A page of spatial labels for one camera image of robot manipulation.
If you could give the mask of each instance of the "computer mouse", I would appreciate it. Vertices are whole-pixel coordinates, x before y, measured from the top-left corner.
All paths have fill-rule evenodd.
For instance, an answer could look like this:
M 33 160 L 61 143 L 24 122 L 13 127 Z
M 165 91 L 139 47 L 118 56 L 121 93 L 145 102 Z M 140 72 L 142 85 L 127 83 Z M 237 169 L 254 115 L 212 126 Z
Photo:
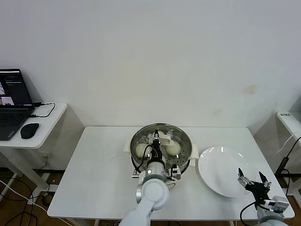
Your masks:
M 38 123 L 30 123 L 22 127 L 20 134 L 21 138 L 29 139 L 32 138 L 33 135 L 36 133 L 40 124 Z

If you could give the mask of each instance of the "floor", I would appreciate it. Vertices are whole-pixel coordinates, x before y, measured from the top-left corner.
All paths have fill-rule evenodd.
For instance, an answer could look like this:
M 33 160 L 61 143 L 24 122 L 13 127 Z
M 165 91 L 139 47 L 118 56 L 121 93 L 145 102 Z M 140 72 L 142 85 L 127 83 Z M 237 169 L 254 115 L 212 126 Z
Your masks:
M 11 172 L 0 172 L 0 178 L 5 178 L 5 177 L 11 177 L 13 174 Z M 60 180 L 62 178 L 62 174 L 51 174 L 51 176 L 48 179 L 48 182 L 51 184 L 59 184 Z M 35 184 L 31 182 L 26 176 L 23 176 L 22 178 L 19 178 L 21 181 L 25 182 L 32 190 L 35 188 Z M 1 179 L 3 182 L 7 183 L 9 180 L 7 179 Z M 283 181 L 280 181 L 281 186 L 285 187 L 285 183 Z M 3 184 L 0 184 L 0 192 L 4 188 Z M 12 186 L 12 189 L 17 191 L 18 193 L 29 197 L 30 192 L 26 188 L 25 185 L 22 183 L 16 181 Z M 20 199 L 20 197 L 13 193 L 12 191 L 7 192 L 6 196 L 9 199 Z M 295 211 L 295 218 L 286 220 L 285 222 L 290 225 L 290 226 L 299 226 L 301 225 L 301 209 L 299 209 L 297 203 L 295 202 L 293 197 L 288 198 L 294 211 Z M 47 206 L 44 206 L 41 203 L 40 198 L 37 201 L 37 204 L 44 207 L 47 210 Z M 10 200 L 2 200 L 0 202 L 0 226 L 4 226 L 12 217 L 17 215 L 18 213 L 23 211 L 23 208 L 25 206 L 25 201 L 22 202 L 15 202 L 15 201 L 10 201 Z M 30 212 L 31 211 L 31 205 L 27 205 L 25 208 L 25 211 Z M 66 226 L 64 222 L 57 218 L 50 218 L 48 217 L 47 213 L 44 212 L 42 209 L 38 208 L 37 206 L 33 207 L 33 214 L 38 218 L 38 226 Z M 20 219 L 21 216 L 15 218 L 12 220 L 8 226 L 20 226 Z M 25 215 L 23 216 L 22 224 L 21 226 L 28 226 L 29 223 L 29 216 Z M 90 225 L 94 225 L 94 221 L 90 220 L 88 221 Z M 100 225 L 102 226 L 114 226 L 114 221 L 108 221 L 104 220 L 100 222 Z M 181 226 L 229 226 L 229 222 L 226 221 L 211 221 L 211 222 L 178 222 Z M 179 226 L 177 222 L 166 222 L 166 221 L 152 221 L 151 225 L 152 226 Z M 250 225 L 256 225 L 257 222 L 248 222 Z M 242 226 L 243 224 L 241 222 L 237 222 L 238 226 Z M 32 220 L 30 226 L 35 226 L 35 220 Z

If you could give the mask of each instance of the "white cable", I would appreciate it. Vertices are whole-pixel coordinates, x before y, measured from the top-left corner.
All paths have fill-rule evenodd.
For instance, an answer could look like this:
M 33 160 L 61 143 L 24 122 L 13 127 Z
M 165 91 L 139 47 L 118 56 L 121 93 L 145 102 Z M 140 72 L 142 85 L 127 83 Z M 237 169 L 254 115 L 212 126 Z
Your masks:
M 40 207 L 42 210 L 44 210 L 44 211 L 47 213 L 47 210 L 45 210 L 43 207 L 39 206 L 38 204 L 35 204 L 33 201 L 29 200 L 29 199 L 26 198 L 25 196 L 23 196 L 23 195 L 19 194 L 18 192 L 14 191 L 14 190 L 11 189 L 7 184 L 5 184 L 2 180 L 0 180 L 0 182 L 1 182 L 2 184 L 4 184 L 6 187 L 8 187 L 8 189 L 11 190 L 12 192 L 14 192 L 14 193 L 18 194 L 19 196 L 21 196 L 21 197 L 27 199 L 27 200 L 30 201 L 33 205 L 36 205 L 36 206 Z M 69 224 L 68 222 L 64 221 L 63 219 L 61 219 L 61 218 L 59 218 L 59 219 L 60 219 L 62 222 L 66 223 L 67 225 L 73 226 L 73 225 Z
M 292 134 L 292 135 L 284 142 L 282 148 L 281 148 L 279 151 L 277 151 L 276 154 L 278 154 L 279 152 L 282 151 L 282 149 L 284 148 L 284 146 L 286 145 L 286 143 L 287 143 L 293 136 L 295 136 L 296 134 L 300 134 L 300 133 L 301 133 L 301 131 Z

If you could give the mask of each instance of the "white table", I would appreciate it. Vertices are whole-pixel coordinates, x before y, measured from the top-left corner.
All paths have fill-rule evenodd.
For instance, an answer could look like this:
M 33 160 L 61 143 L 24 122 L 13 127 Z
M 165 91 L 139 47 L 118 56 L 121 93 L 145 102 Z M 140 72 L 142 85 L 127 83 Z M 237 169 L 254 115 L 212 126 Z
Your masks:
M 139 128 L 87 127 L 48 209 L 51 217 L 120 219 L 137 206 L 138 180 L 132 179 L 134 167 L 125 142 Z M 182 128 L 198 145 L 199 153 L 212 146 L 239 150 L 272 182 L 269 196 L 285 197 L 283 190 L 247 128 Z M 200 178 L 197 168 L 188 167 L 179 185 L 170 190 L 166 206 L 154 211 L 152 220 L 238 220 L 240 211 L 254 201 L 252 195 L 231 199 L 213 192 Z M 258 219 L 254 207 L 244 219 Z M 291 206 L 286 218 L 293 218 Z
M 36 115 L 47 115 L 52 107 L 53 105 L 43 105 L 37 107 L 33 113 Z M 9 141 L 0 141 L 0 161 L 15 173 L 13 176 L 14 178 L 25 174 L 32 182 L 37 185 L 37 188 L 33 191 L 33 196 L 38 196 L 41 191 L 46 191 L 48 189 L 46 180 L 48 179 L 50 174 L 44 173 L 43 176 L 40 177 L 32 170 L 31 166 L 23 158 L 18 156 L 18 153 L 21 152 L 22 149 L 37 149 L 41 147 L 66 109 L 66 103 L 55 103 L 55 108 L 48 117 L 28 118 L 24 125 L 36 122 L 40 124 L 35 135 L 30 139 L 21 138 L 20 128 L 19 131 L 17 131 Z M 5 153 L 9 153 L 11 156 L 13 156 L 12 159 L 1 153 L 1 151 L 3 152 L 4 149 L 9 149 L 9 152 L 6 151 Z M 49 188 L 50 191 L 55 191 L 56 189 L 56 185 L 51 185 Z
M 278 112 L 277 117 L 289 131 L 289 133 L 295 134 L 297 132 L 301 132 L 301 112 Z M 301 133 L 298 133 L 293 136 L 295 140 L 297 140 L 301 136 Z M 290 155 L 290 159 L 299 158 L 298 154 L 292 152 Z M 288 184 L 288 178 L 284 178 L 286 184 Z M 293 182 L 291 180 L 290 187 L 288 190 L 288 195 L 292 195 L 296 202 L 298 203 L 299 208 L 301 208 L 301 178 Z

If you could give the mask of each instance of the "laptop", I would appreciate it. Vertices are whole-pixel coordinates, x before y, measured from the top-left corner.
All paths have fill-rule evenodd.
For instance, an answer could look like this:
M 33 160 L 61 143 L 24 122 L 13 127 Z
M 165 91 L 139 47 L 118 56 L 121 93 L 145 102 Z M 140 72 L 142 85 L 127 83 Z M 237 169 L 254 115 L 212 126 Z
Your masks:
M 10 140 L 33 110 L 20 69 L 0 69 L 0 140 Z

